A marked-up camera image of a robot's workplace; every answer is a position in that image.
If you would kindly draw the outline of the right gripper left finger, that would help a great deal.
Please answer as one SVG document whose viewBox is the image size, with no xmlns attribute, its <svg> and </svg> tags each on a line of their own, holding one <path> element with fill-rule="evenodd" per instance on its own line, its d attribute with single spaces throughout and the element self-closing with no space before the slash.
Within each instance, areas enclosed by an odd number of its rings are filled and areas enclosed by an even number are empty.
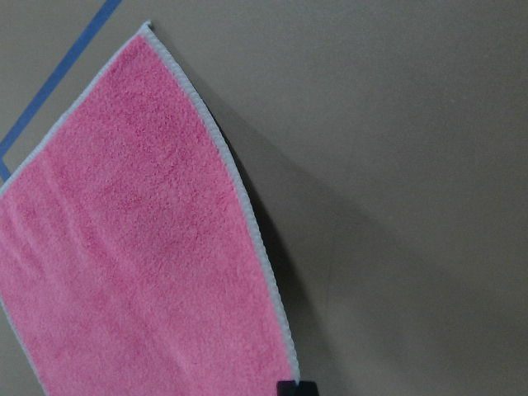
<svg viewBox="0 0 528 396">
<path fill-rule="evenodd" d="M 298 384 L 294 380 L 281 380 L 276 384 L 277 396 L 295 396 Z"/>
</svg>

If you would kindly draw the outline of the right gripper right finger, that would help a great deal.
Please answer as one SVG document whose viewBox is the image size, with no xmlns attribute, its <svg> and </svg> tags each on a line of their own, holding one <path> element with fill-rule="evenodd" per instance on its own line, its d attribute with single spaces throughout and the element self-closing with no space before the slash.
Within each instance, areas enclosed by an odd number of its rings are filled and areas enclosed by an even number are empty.
<svg viewBox="0 0 528 396">
<path fill-rule="evenodd" d="M 300 381 L 298 396 L 318 396 L 318 386 L 314 381 Z"/>
</svg>

